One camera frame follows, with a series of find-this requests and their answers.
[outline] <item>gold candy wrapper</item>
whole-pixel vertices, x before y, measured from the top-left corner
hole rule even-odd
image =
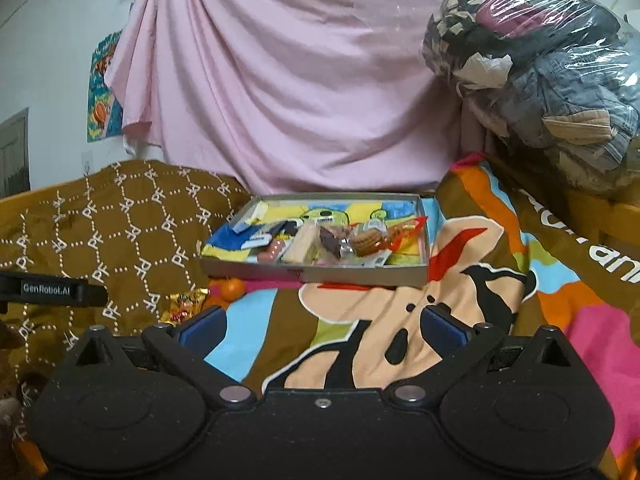
[[[208,288],[196,288],[183,294],[172,294],[171,307],[162,313],[160,321],[176,326],[187,319],[191,319],[202,310],[202,305],[209,295]]]

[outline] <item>colorful blanket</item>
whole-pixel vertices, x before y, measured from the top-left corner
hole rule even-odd
[[[258,392],[384,387],[440,360],[420,336],[427,304],[448,305],[468,325],[488,321],[519,334],[555,324],[615,411],[617,464],[605,460],[603,469],[635,479],[640,262],[576,235],[508,176],[499,180],[497,168],[468,158],[424,199],[431,261],[422,290],[253,284],[227,311],[226,337],[207,362]]]

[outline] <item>bundle of clothes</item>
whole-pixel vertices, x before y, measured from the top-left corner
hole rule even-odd
[[[422,53],[487,129],[572,186],[640,176],[640,34],[595,1],[444,0]]]

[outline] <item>brown patterned blanket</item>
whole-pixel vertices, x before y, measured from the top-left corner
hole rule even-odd
[[[248,199],[231,177],[132,160],[0,202],[0,269],[87,278],[110,297],[106,308],[10,304],[0,398],[48,376],[89,325],[131,335],[159,319],[169,294],[206,286],[196,244]]]

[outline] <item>bolt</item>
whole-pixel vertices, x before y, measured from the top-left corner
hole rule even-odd
[[[244,402],[251,397],[251,390],[245,386],[227,386],[220,390],[220,397],[226,402],[237,404],[238,402]]]
[[[491,328],[493,325],[491,323],[476,323],[474,328],[478,331],[486,330],[487,328]]]
[[[321,410],[324,410],[331,405],[331,401],[329,399],[316,399],[314,404]]]
[[[418,402],[426,397],[427,393],[420,386],[414,384],[405,384],[396,388],[396,397],[404,402]]]

